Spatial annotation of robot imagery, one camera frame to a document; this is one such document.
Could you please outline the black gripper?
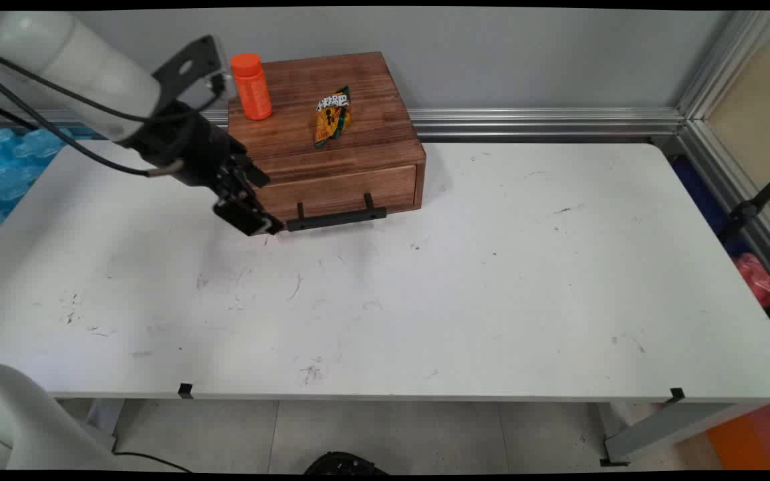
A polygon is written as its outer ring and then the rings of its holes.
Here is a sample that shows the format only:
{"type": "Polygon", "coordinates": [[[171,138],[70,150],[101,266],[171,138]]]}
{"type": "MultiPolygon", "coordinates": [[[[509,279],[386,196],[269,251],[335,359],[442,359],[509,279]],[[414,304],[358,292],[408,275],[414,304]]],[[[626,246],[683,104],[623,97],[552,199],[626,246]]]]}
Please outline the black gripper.
{"type": "Polygon", "coordinates": [[[270,177],[247,156],[244,145],[183,101],[171,101],[158,112],[160,118],[174,114],[186,117],[146,123],[120,145],[135,150],[156,168],[180,160],[181,167],[170,175],[187,186],[210,188],[217,195],[213,212],[243,234],[281,232],[284,223],[269,213],[257,197],[270,177]]]}

